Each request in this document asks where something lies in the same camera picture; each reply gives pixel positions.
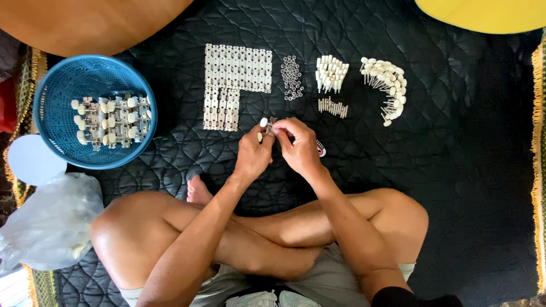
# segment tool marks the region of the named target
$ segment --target quilted fabric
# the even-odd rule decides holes
[[[322,161],[344,192],[393,187],[427,209],[429,232],[409,280],[418,295],[456,294],[467,306],[531,297],[537,273],[530,55],[540,35],[466,31],[434,20],[410,0],[197,1],[118,55],[156,94],[153,142],[123,167],[87,173],[100,181],[105,205],[141,190],[184,199],[195,174],[216,192],[234,169],[244,133],[262,117],[296,116],[317,132],[328,152]],[[241,92],[238,132],[202,129],[207,43],[273,51],[272,93]],[[325,95],[317,93],[314,68],[328,54],[351,65],[341,94],[332,95],[349,105],[343,120],[317,110]],[[304,96],[290,102],[280,74],[287,55],[296,56],[305,86]],[[388,128],[379,115],[384,93],[363,86],[362,56],[406,71],[408,102]],[[278,144],[273,159],[237,214],[274,214],[315,198]],[[124,305],[93,252],[56,274],[61,305]]]

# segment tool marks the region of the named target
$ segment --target red cloth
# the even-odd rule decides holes
[[[0,132],[14,133],[17,126],[13,77],[0,83]]]

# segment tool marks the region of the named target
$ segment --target basket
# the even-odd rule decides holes
[[[91,144],[81,145],[76,136],[70,101],[83,97],[111,97],[130,91],[148,96],[153,114],[146,138],[129,148],[105,146],[93,151]],[[150,85],[128,64],[112,57],[81,55],[56,64],[40,81],[34,96],[34,120],[48,147],[70,164],[87,169],[109,169],[135,159],[150,143],[157,126],[156,100]]]

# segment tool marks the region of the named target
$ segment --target foot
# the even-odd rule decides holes
[[[212,200],[212,194],[199,175],[188,180],[188,198],[186,201],[194,204],[206,205]]]

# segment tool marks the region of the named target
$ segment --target hand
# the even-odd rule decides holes
[[[281,143],[282,156],[293,170],[307,181],[324,170],[318,156],[317,138],[312,129],[295,117],[279,120],[273,128],[278,130],[277,139]],[[295,137],[294,143],[290,142],[287,134]]]
[[[271,147],[275,137],[270,133],[264,136],[260,144],[258,142],[258,133],[261,133],[262,130],[265,130],[265,128],[256,125],[239,141],[239,154],[237,155],[237,163],[232,176],[242,180],[247,185],[255,181],[265,171],[268,164],[272,162]]]

